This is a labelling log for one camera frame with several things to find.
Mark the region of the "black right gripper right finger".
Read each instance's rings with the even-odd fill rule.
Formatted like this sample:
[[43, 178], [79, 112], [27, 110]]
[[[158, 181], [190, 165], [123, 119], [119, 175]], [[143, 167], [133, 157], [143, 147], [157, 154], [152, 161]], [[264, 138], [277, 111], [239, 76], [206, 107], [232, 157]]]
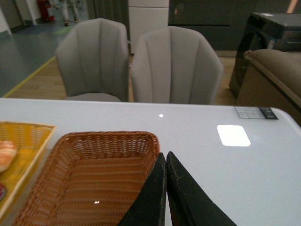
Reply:
[[234, 226], [173, 152], [166, 157], [167, 195], [174, 226]]

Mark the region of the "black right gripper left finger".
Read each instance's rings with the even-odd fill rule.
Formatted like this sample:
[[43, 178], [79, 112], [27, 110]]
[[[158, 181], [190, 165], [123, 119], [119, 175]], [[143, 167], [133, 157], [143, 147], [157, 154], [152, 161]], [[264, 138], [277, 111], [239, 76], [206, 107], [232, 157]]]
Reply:
[[120, 226], [163, 226], [166, 211], [167, 170], [163, 153], [159, 153], [136, 200], [125, 213]]

